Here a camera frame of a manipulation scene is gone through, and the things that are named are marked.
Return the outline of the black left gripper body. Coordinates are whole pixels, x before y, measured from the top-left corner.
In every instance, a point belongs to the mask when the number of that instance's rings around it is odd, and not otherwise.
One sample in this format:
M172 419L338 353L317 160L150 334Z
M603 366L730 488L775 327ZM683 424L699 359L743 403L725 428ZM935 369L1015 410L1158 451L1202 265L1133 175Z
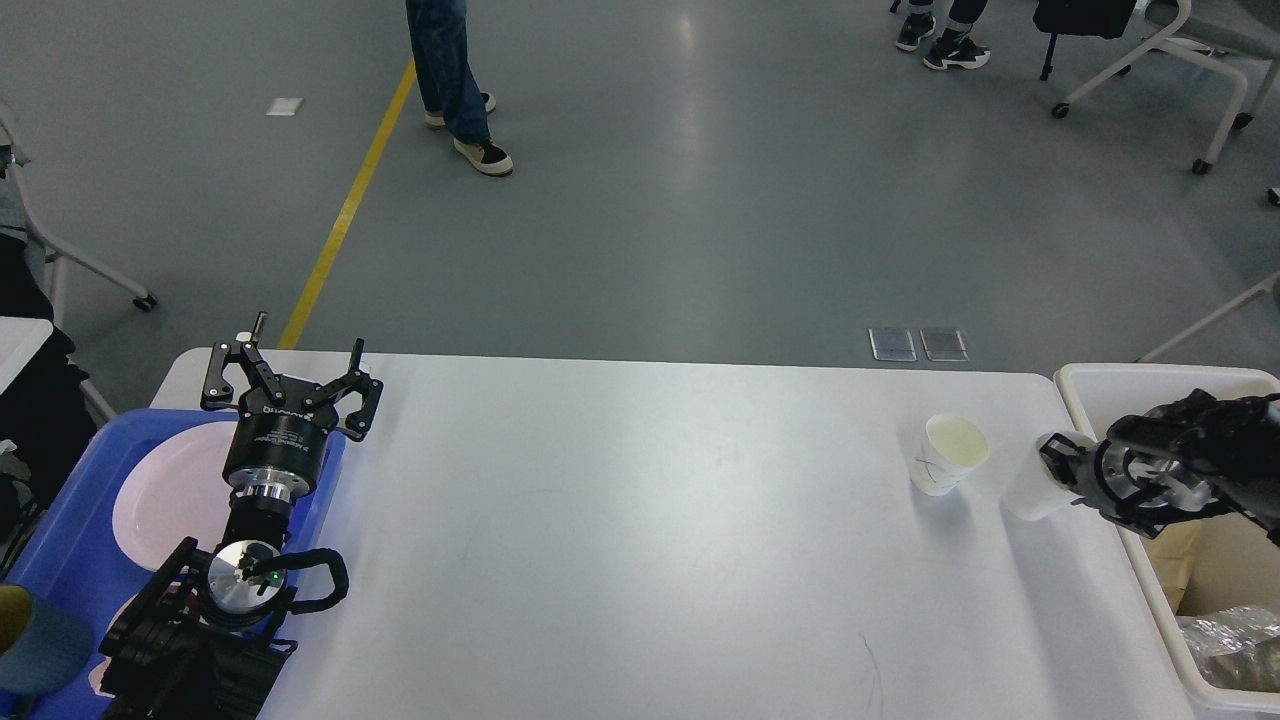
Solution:
M333 406L271 404L265 389L239 397L236 432L223 468L225 483L246 493L252 486L283 486L292 501L317 486L328 436L337 427Z

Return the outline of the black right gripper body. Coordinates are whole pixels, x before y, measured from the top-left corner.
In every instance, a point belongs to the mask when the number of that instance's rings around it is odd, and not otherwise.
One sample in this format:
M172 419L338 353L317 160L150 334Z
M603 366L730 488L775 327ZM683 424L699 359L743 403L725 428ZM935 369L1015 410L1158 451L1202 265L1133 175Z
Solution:
M1215 488L1187 464L1112 441L1085 452L1075 468L1075 493L1120 527L1169 527L1216 511Z

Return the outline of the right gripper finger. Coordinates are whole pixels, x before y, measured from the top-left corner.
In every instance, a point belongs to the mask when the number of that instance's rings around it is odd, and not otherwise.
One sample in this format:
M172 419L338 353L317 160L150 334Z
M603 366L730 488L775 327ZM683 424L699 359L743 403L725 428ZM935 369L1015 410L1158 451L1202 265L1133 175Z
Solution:
M1038 438L1038 456L1051 480L1076 493L1076 469L1085 457L1085 443L1071 433L1048 433Z

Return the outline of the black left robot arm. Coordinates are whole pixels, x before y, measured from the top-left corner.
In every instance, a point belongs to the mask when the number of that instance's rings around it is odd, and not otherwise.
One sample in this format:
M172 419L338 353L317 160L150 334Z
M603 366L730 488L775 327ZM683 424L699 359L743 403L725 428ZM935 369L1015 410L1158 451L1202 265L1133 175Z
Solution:
M285 618L326 611L349 592L340 553L291 552L289 525L317 488L329 438L370 432L383 383L360 366L364 340L328 383L275 372L260 350L264 324L259 314L211 351L200 401L238 414L221 470L223 538L210 552L184 538L108 628L106 719L257 717L297 650L276 634Z

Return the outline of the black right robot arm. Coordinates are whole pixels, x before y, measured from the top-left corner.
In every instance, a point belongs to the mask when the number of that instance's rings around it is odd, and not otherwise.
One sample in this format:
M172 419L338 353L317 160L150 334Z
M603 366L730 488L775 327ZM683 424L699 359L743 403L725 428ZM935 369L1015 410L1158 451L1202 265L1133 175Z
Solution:
M1204 389L1119 418L1100 441L1064 433L1038 455L1073 503L1148 539L1180 523L1239 514L1277 544L1277 395L1216 398Z

